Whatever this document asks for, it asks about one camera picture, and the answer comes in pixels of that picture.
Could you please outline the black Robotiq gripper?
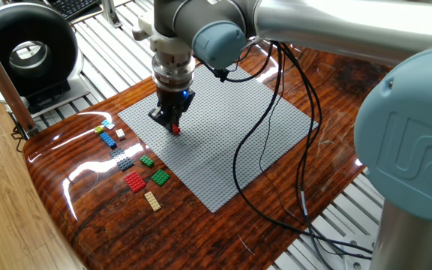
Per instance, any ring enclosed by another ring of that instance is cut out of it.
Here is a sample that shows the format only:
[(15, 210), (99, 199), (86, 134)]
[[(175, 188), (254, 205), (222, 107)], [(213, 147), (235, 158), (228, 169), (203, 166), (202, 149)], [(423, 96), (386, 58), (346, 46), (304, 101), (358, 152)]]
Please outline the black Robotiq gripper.
[(152, 109), (148, 116), (168, 131), (172, 131), (173, 124), (179, 126), (180, 118), (188, 111), (194, 96), (195, 92), (190, 89), (167, 91), (157, 88), (157, 107)]

